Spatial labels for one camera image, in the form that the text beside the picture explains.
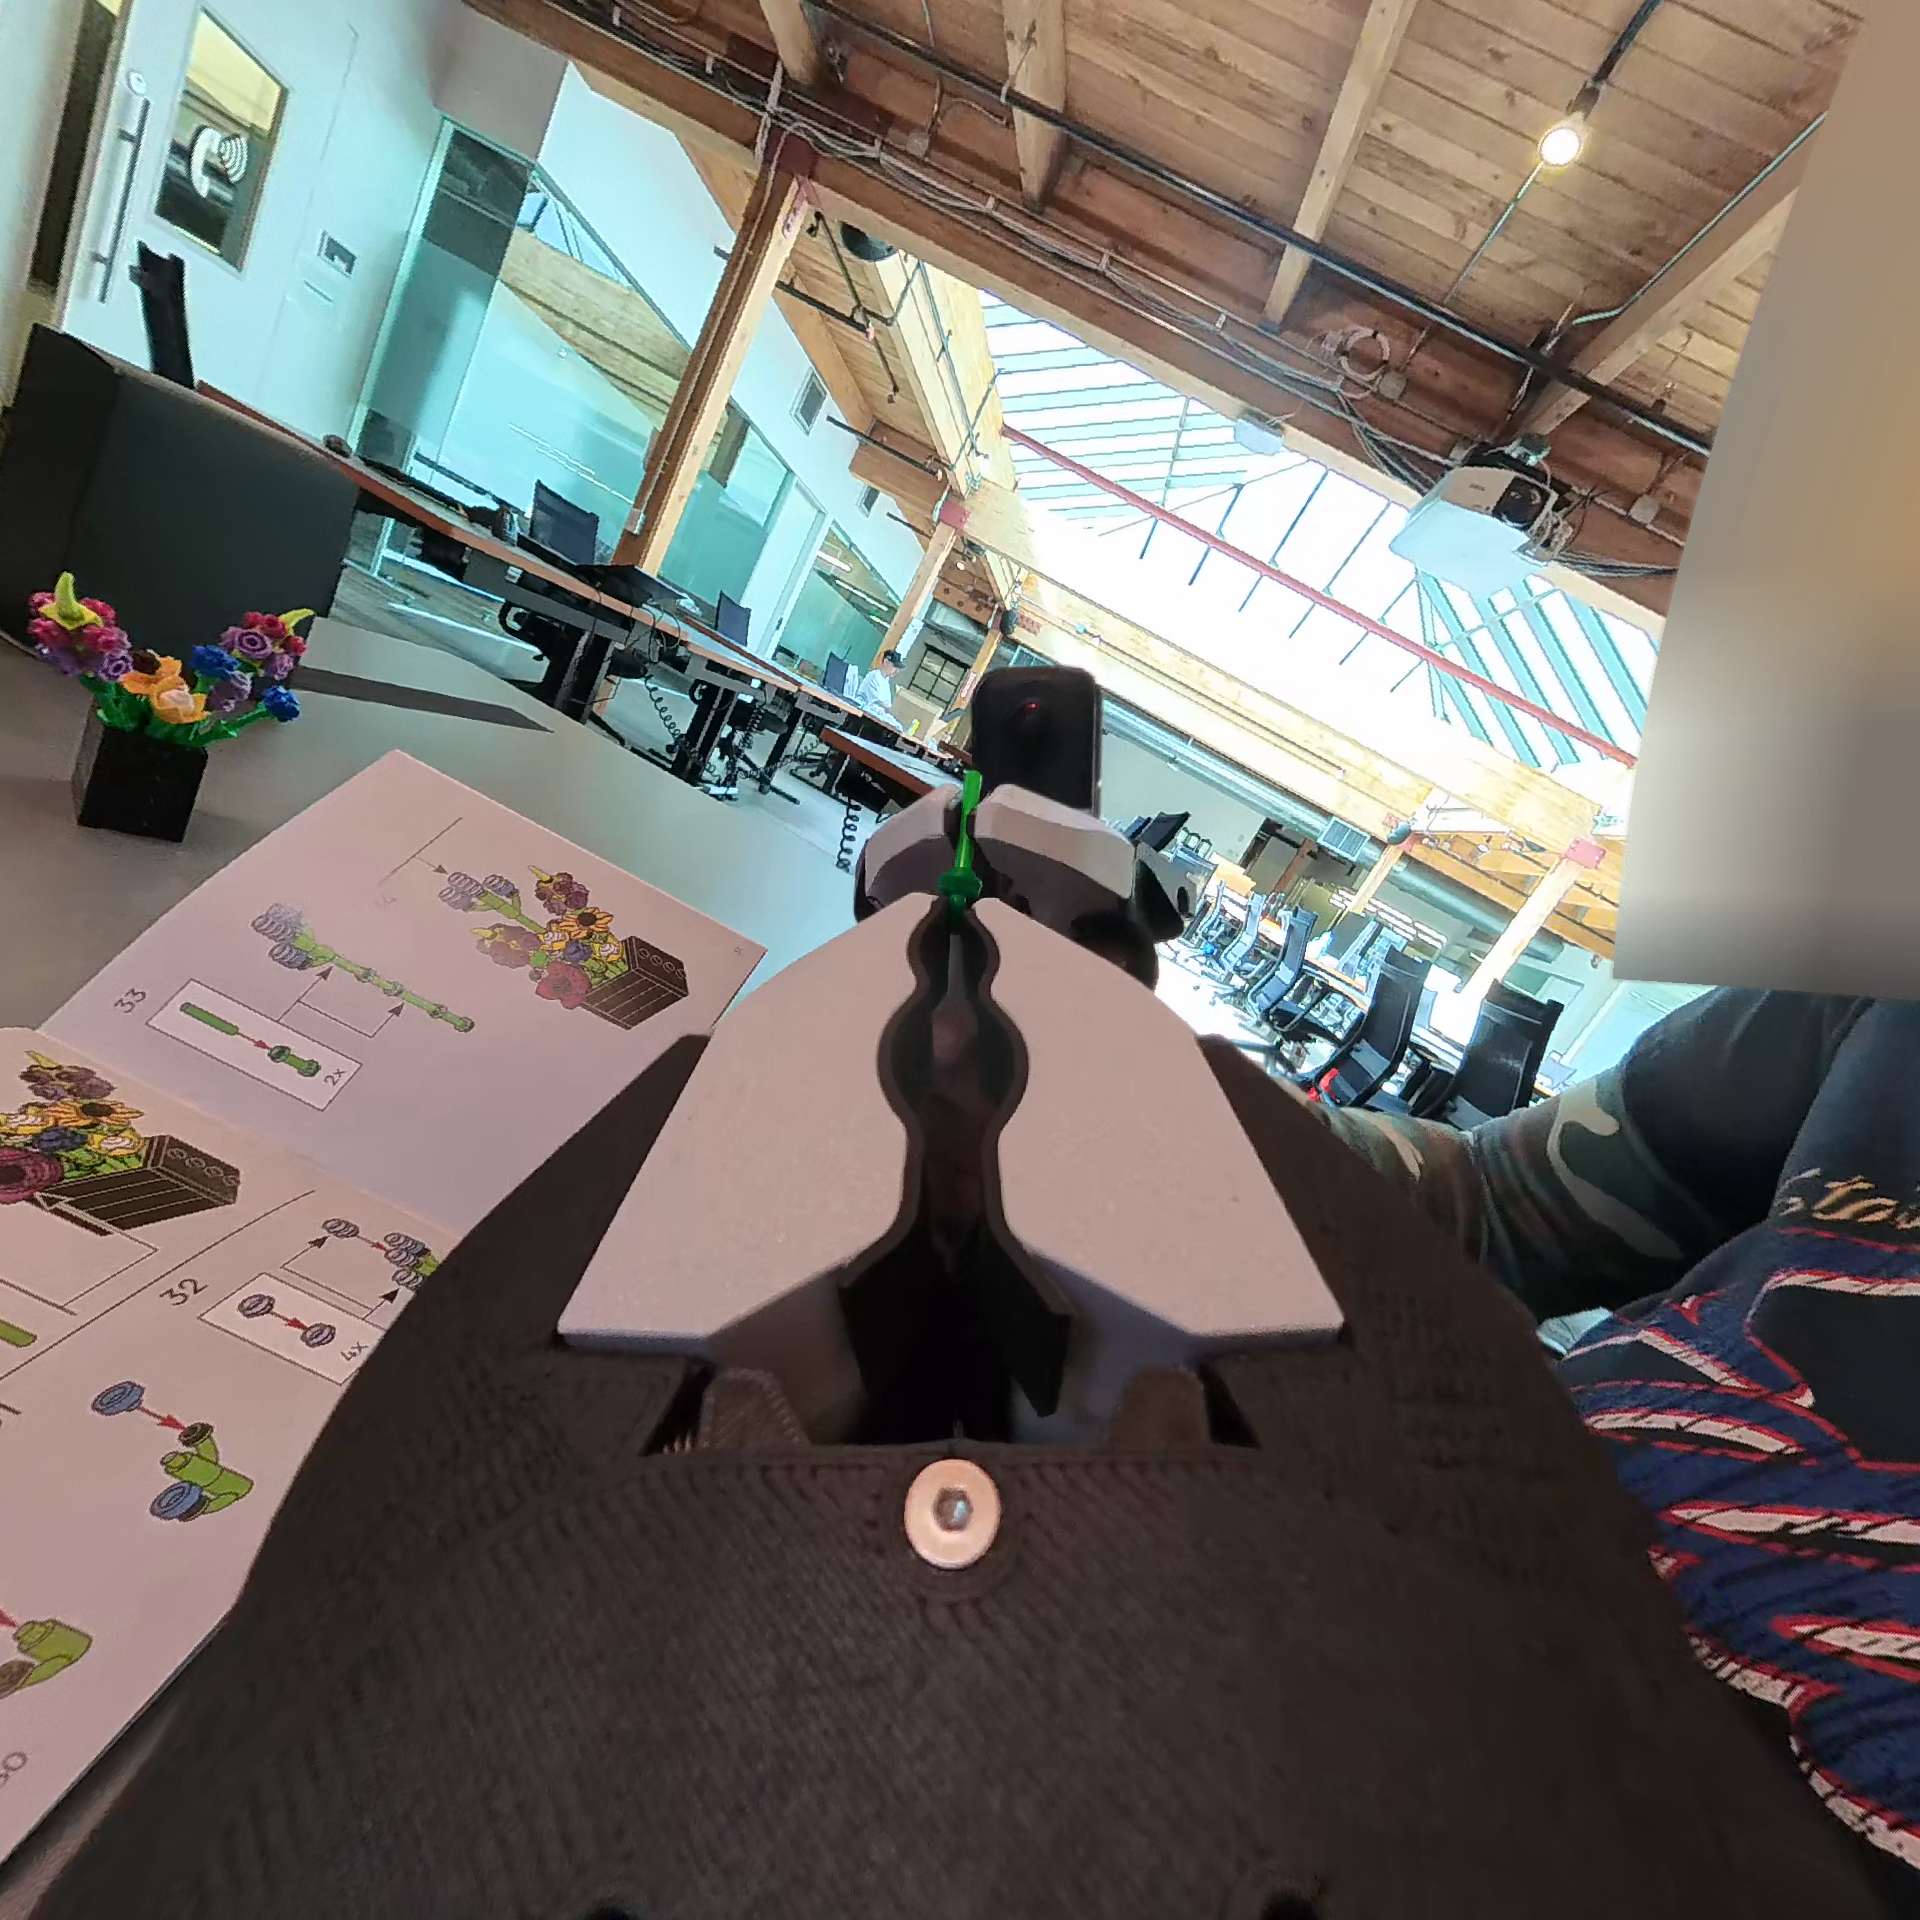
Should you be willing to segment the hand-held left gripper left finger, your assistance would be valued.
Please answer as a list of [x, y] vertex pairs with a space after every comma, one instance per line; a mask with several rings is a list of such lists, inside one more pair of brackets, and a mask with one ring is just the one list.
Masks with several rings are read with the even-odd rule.
[[909, 893], [718, 1019], [559, 1311], [567, 1348], [765, 1374], [806, 1434], [851, 1434], [866, 1389], [837, 1278], [905, 1212], [880, 1054], [937, 917]]

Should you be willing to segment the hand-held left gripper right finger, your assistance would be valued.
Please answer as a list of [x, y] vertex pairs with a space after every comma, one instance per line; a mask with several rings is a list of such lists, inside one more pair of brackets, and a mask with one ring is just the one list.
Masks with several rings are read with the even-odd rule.
[[1332, 1285], [1191, 1025], [1011, 905], [973, 914], [1023, 1056], [1000, 1212], [1070, 1311], [1057, 1400], [1015, 1387], [1013, 1434], [1096, 1436], [1149, 1370], [1337, 1340]]

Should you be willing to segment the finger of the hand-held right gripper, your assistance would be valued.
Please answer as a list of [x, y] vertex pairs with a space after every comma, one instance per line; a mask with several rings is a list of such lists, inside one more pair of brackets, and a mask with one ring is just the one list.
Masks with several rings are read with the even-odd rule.
[[918, 797], [884, 817], [855, 858], [855, 919], [934, 897], [956, 856], [959, 797]]
[[1160, 947], [1179, 932], [1179, 879], [1162, 853], [1038, 792], [989, 792], [978, 876], [985, 897], [1157, 987]]

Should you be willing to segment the green lego stem piece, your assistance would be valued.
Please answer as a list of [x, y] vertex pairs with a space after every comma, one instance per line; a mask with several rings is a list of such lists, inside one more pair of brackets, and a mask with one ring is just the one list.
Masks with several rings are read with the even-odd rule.
[[979, 767], [968, 767], [961, 779], [951, 836], [951, 859], [937, 876], [936, 895], [941, 902], [948, 926], [958, 930], [983, 895], [983, 876], [978, 866], [975, 814], [983, 797]]

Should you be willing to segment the lego instruction booklet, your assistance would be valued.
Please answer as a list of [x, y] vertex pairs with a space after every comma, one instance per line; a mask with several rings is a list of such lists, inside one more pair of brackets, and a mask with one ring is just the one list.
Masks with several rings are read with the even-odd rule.
[[761, 956], [390, 752], [3, 1029], [6, 1855], [215, 1631], [462, 1235]]

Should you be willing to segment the lego flower model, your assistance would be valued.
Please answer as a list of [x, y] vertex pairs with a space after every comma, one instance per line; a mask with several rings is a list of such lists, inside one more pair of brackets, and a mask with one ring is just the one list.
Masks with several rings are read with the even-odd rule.
[[184, 656], [134, 643], [120, 613], [70, 571], [26, 600], [37, 660], [82, 684], [89, 711], [70, 775], [80, 827], [180, 843], [210, 750], [259, 724], [292, 724], [292, 677], [317, 618], [300, 605], [248, 611]]

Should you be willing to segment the person's right forearm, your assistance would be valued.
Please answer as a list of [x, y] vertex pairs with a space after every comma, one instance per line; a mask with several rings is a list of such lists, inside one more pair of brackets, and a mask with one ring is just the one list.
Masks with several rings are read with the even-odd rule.
[[1475, 1125], [1309, 1112], [1536, 1321], [1617, 1309], [1759, 1223], [1873, 998], [1714, 987]]

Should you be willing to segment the row of office chairs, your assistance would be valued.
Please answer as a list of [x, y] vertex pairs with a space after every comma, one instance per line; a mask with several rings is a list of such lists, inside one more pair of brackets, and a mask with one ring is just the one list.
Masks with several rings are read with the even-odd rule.
[[1164, 814], [1129, 834], [1171, 889], [1164, 959], [1175, 1008], [1205, 1012], [1205, 1035], [1329, 1107], [1470, 1129], [1543, 1095], [1562, 1000], [1506, 982], [1470, 995], [1436, 930], [1353, 889], [1316, 903], [1300, 882], [1260, 886], [1203, 862], [1185, 826]]

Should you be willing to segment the long wooden desk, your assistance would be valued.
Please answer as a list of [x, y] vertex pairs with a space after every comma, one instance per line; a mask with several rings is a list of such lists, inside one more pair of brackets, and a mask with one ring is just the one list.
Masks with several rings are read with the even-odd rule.
[[770, 708], [763, 727], [775, 742], [760, 762], [749, 762], [761, 792], [772, 789], [778, 767], [801, 734], [818, 742], [846, 737], [834, 750], [857, 757], [873, 781], [905, 787], [909, 777], [956, 775], [966, 757], [923, 737], [901, 731], [881, 714], [854, 702], [801, 669], [753, 654], [742, 642], [707, 624], [679, 596], [649, 589], [633, 602], [595, 587], [539, 550], [499, 540], [456, 502], [423, 491], [383, 465], [366, 463], [337, 435], [293, 441], [343, 472], [356, 485], [357, 505], [406, 526], [420, 540], [421, 564], [467, 591], [488, 596], [534, 621], [534, 648], [543, 660], [537, 698], [569, 718], [594, 720], [595, 700], [621, 676], [647, 681], [668, 669], [693, 688], [693, 715], [666, 767], [691, 784], [703, 779], [707, 757], [719, 742], [753, 730], [749, 710]]

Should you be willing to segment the white ceiling projector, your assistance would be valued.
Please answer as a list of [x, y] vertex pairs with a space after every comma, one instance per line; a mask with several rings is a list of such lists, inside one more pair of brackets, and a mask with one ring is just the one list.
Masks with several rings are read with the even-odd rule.
[[1475, 600], [1519, 593], [1572, 540], [1572, 493], [1521, 435], [1451, 465], [1404, 516], [1387, 552]]

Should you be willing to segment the person's dark printed sweatshirt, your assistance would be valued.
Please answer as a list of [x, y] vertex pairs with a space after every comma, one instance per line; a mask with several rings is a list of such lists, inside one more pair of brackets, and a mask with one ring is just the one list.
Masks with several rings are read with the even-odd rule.
[[1692, 1654], [1916, 1915], [1916, 1003], [1835, 1048], [1758, 1222], [1563, 1378]]

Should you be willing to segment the plain black box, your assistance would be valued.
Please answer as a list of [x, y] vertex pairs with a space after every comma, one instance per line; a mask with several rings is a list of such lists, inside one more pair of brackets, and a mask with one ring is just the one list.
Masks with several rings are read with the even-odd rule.
[[36, 326], [2, 452], [2, 628], [70, 573], [184, 656], [248, 611], [332, 611], [357, 485], [321, 452]]

